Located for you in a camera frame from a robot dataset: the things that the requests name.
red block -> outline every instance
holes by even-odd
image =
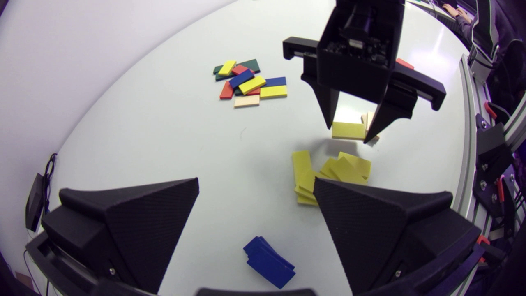
[[[230,86],[230,82],[226,81],[225,86],[223,86],[223,90],[221,91],[221,94],[219,95],[219,98],[221,100],[231,100],[233,95],[234,95],[234,90]]]
[[[411,65],[408,62],[402,60],[401,58],[397,58],[396,62],[399,63],[400,65],[406,66],[407,68],[410,68],[411,70],[414,70],[414,66],[413,65]]]
[[[253,90],[253,91],[247,93],[246,95],[258,95],[260,89],[261,89],[261,88],[258,87],[258,88],[256,88],[255,90]]]
[[[241,73],[243,73],[246,69],[248,69],[247,67],[243,66],[243,65],[237,65],[235,66],[233,69],[232,69],[232,73],[236,74],[236,75],[239,75]]]

black 3d-printed part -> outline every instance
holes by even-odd
[[[452,201],[448,192],[417,194],[318,178],[314,195],[356,294],[372,287],[408,223],[446,210]]]
[[[106,191],[62,189],[62,205],[106,223],[139,288],[157,293],[199,194],[197,178]]]

red clip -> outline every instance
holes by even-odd
[[[485,242],[486,244],[490,244],[490,241],[488,241],[488,239],[485,238],[484,235],[479,235],[479,238],[477,239],[477,244],[480,244],[480,242]],[[486,259],[484,259],[484,257],[481,257],[479,259],[479,262],[484,263],[486,262]]]
[[[499,192],[500,203],[504,202],[504,187],[502,184],[502,179],[504,179],[504,175],[501,175],[500,178],[497,179],[497,191]]]
[[[493,118],[493,120],[497,119],[497,114],[491,109],[490,105],[488,104],[488,101],[484,102],[484,108],[486,109],[486,112],[491,116],[491,118]]]

wooden block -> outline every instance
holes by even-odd
[[[255,90],[258,87],[262,87],[266,83],[265,79],[261,76],[256,76],[249,81],[241,84],[239,86],[239,89],[243,93],[243,95],[246,95],[247,93]]]
[[[338,159],[342,157],[345,157],[349,161],[349,163],[356,169],[356,171],[358,171],[358,173],[362,175],[364,179],[367,180],[369,178],[372,164],[370,161],[361,157],[354,156],[352,154],[340,152],[338,154]]]
[[[345,157],[338,159],[336,163],[330,167],[330,170],[336,175],[338,180],[342,182],[367,185],[367,181]]]
[[[252,78],[254,78],[254,74],[252,74],[250,69],[246,69],[243,73],[237,75],[236,77],[230,80],[230,86],[232,86],[232,88],[236,88],[241,83],[246,82]]]
[[[311,169],[311,170],[306,170],[305,173],[301,175],[301,177],[299,178],[299,182],[296,185],[298,185],[301,189],[312,193],[314,192],[314,178],[315,177],[326,179],[325,176]]]
[[[259,94],[259,91],[260,91],[261,88],[256,88],[255,90],[247,93],[246,95],[258,95]],[[241,90],[239,89],[239,87],[235,88],[234,89],[234,95],[238,96],[238,95],[243,95],[243,92],[241,92]]]
[[[261,91],[261,88],[256,88],[255,90],[247,93],[247,95],[259,95],[260,91]]]
[[[296,185],[296,187],[294,188],[294,192],[305,198],[316,200],[316,197],[314,197],[314,194],[312,192],[308,192],[307,190],[302,189],[299,185]]]
[[[400,65],[406,66],[407,68],[410,68],[410,69],[414,70],[414,66],[413,65],[411,65],[408,62],[402,60],[401,58],[397,58],[396,62],[399,63]]]
[[[217,72],[217,74],[219,74],[220,76],[230,75],[230,73],[232,72],[232,69],[234,68],[235,65],[236,65],[236,61],[228,60],[228,61],[225,62],[223,67],[221,67],[221,70],[219,70],[219,72]]]
[[[298,203],[319,206],[317,201],[298,195]]]
[[[369,127],[371,126],[371,122],[372,122],[372,119],[375,117],[375,113],[374,112],[367,112],[367,114],[363,114],[362,115],[362,123],[365,124],[365,133],[367,134],[367,132],[369,131]],[[379,140],[380,139],[380,134],[377,134],[374,138],[372,138],[373,140]]]
[[[333,122],[332,138],[363,140],[365,139],[365,125],[363,123]]]
[[[215,66],[214,67],[214,75],[217,74],[219,72],[219,70],[221,70],[221,68],[223,68],[223,65]]]
[[[245,62],[239,63],[238,65],[251,69],[252,73],[261,72],[261,70],[259,69],[258,61],[256,59],[245,61]],[[223,68],[223,65],[215,66],[214,74],[217,74],[219,70],[221,70],[221,68]]]
[[[230,82],[226,81],[225,85],[223,86],[223,91],[221,91],[221,94],[219,95],[219,98],[221,100],[231,100],[233,95],[234,90],[232,89],[232,86],[230,86]]]
[[[271,86],[261,88],[261,92],[259,93],[261,95],[261,98],[275,98],[275,97],[286,97],[287,96],[287,86],[286,85],[278,85],[278,86]]]
[[[265,84],[265,87],[287,85],[287,79],[285,77],[269,78],[266,80],[267,84]]]
[[[308,150],[292,153],[292,167],[294,168],[294,182],[298,184],[300,177],[307,170],[312,170],[310,164],[310,153]]]
[[[254,71],[254,73],[261,72],[261,70],[259,69],[258,61],[255,58],[253,60],[248,60],[248,61],[239,63],[239,65],[245,66],[251,69],[252,71]]]
[[[259,106],[259,95],[238,96],[234,99],[234,108]]]
[[[336,177],[336,175],[334,175],[333,172],[331,172],[330,170],[330,167],[332,165],[334,165],[336,163],[336,160],[332,157],[329,157],[329,159],[327,159],[327,161],[325,162],[325,164],[323,165],[323,167],[321,168],[320,170],[320,173],[326,177],[329,177],[333,180],[337,180],[338,177]]]
[[[374,112],[367,112],[367,124],[365,125],[365,130],[368,131],[371,126],[372,119],[375,117]]]
[[[239,75],[241,73],[243,73],[244,71],[246,70],[249,70],[249,68],[243,66],[243,65],[240,65],[238,64],[237,66],[235,66],[233,69],[232,69],[232,73],[236,74],[236,75]]]
[[[219,75],[219,73],[216,74],[216,82],[218,81],[221,81],[221,80],[225,80],[225,79],[229,79],[229,78],[232,78],[232,77],[235,77],[236,75],[234,73],[230,74],[230,75],[227,75],[227,76],[221,76]]]

white table surface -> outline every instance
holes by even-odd
[[[285,290],[350,295],[319,208],[298,205],[291,153],[310,150],[313,168],[344,151],[372,161],[369,185],[455,193],[464,143],[460,41],[424,11],[406,5],[398,56],[441,81],[440,111],[419,99],[375,145],[331,139],[302,59],[287,61],[282,40],[318,40],[334,6],[321,0],[241,0],[197,21],[124,74],[88,111],[58,154],[58,190],[103,190],[199,177],[200,194],[159,290],[200,287],[277,290],[246,264],[242,250],[262,235],[296,276]],[[286,76],[288,97],[234,109],[220,101],[212,69],[257,58],[263,77]],[[375,105],[341,93],[335,121],[360,122]]]

